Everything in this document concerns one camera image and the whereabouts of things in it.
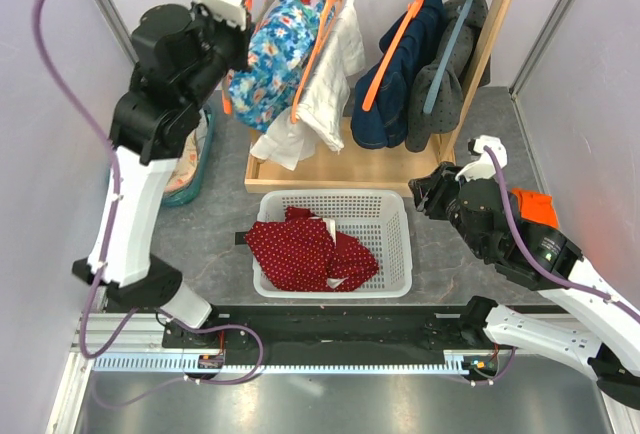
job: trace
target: laundry basket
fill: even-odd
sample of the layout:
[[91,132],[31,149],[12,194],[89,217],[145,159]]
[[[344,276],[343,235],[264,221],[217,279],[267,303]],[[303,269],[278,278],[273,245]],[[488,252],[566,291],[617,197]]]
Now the laundry basket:
[[274,191],[260,203],[258,221],[284,221],[287,207],[311,209],[334,219],[336,229],[358,238],[375,256],[380,270],[352,292],[281,291],[253,259],[253,284],[265,297],[293,299],[366,299],[404,296],[411,289],[411,244],[402,198],[393,191],[366,189],[309,189]]

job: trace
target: red polka dot cloth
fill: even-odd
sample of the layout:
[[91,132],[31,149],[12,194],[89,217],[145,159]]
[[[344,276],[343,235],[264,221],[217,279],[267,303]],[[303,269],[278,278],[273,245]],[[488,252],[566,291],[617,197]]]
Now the red polka dot cloth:
[[256,222],[245,236],[276,288],[349,292],[378,273],[378,261],[358,239],[337,232],[334,244],[324,220],[314,217],[309,209],[288,207],[285,222]]

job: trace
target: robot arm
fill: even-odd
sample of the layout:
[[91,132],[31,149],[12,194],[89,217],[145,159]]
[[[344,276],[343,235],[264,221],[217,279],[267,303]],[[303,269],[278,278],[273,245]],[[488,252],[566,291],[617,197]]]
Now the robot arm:
[[[182,274],[150,255],[164,188],[200,110],[230,69],[248,69],[251,17],[244,0],[198,0],[146,12],[131,42],[138,56],[129,91],[116,105],[109,137],[122,189],[107,259],[99,262],[109,209],[98,240],[73,273],[91,283],[104,266],[107,296],[123,307],[155,308],[192,328],[215,318],[212,306],[182,282]],[[113,179],[109,192],[113,192]]]
[[[493,264],[511,282],[552,300],[589,331],[557,327],[475,297],[457,326],[462,337],[471,345],[488,339],[554,359],[595,380],[603,392],[619,402],[640,409],[640,324],[612,302],[560,287],[531,267],[509,230],[485,146],[494,151],[501,166],[506,165],[500,140],[481,136],[469,145],[473,154],[480,155],[477,161],[464,167],[443,163],[432,175],[410,181],[416,208],[430,219],[448,220],[478,259]],[[509,200],[525,245],[548,272],[593,286],[638,312],[598,275],[567,237],[551,226],[523,218],[513,194]]]

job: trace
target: wooden clothes rack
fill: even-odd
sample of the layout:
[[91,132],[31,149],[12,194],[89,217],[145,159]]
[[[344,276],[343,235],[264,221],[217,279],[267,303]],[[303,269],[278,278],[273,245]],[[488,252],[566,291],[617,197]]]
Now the wooden clothes rack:
[[[400,145],[393,149],[369,150],[353,140],[350,119],[342,120],[344,149],[330,151],[318,142],[316,154],[289,171],[271,161],[258,161],[249,155],[245,186],[247,191],[266,193],[279,189],[391,189],[411,197],[409,179],[430,174],[440,162],[455,162],[453,147],[478,89],[489,55],[502,27],[512,0],[493,0],[489,9],[468,74],[462,86],[464,103],[458,127],[447,134],[432,135],[423,152],[412,153]],[[252,132],[252,142],[259,136]]]

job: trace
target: floral pattern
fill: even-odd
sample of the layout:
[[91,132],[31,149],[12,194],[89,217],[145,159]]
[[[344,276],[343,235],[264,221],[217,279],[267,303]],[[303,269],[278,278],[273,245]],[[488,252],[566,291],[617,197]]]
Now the floral pattern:
[[229,92],[234,115],[266,132],[293,102],[313,49],[326,0],[279,0],[249,45],[251,72],[236,72]]

